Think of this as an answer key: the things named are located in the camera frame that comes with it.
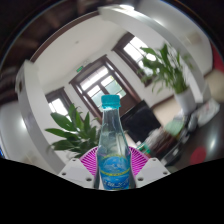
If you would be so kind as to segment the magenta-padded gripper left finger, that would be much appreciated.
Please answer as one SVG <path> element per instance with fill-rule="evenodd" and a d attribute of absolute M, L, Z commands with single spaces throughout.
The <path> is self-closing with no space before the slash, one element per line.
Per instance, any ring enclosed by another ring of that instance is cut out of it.
<path fill-rule="evenodd" d="M 81 187 L 93 188 L 97 170 L 96 150 L 94 147 L 80 158 L 72 158 L 58 176 Z"/>

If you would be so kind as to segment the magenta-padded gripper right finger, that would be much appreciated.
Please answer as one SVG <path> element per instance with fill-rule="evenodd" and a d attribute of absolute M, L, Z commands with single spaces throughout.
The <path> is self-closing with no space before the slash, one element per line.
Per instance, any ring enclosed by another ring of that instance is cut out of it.
<path fill-rule="evenodd" d="M 166 177 L 170 172 L 157 158 L 148 158 L 140 150 L 130 147 L 132 173 L 137 188 Z"/>

